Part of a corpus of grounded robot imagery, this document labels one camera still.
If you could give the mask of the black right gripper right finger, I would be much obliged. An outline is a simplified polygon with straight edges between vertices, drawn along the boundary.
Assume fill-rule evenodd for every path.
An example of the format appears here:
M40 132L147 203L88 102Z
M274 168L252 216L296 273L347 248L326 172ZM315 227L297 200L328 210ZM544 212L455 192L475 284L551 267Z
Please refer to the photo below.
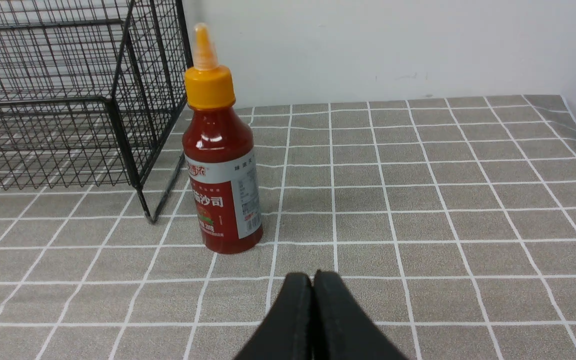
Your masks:
M313 280L315 360L405 360L363 311L341 276L318 270Z

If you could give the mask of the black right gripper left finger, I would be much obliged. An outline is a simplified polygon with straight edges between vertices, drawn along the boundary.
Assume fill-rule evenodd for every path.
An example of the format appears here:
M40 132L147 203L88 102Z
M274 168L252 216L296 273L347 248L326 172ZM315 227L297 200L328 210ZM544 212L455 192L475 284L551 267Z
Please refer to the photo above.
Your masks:
M278 296L236 360L310 360L314 291L309 276L285 276Z

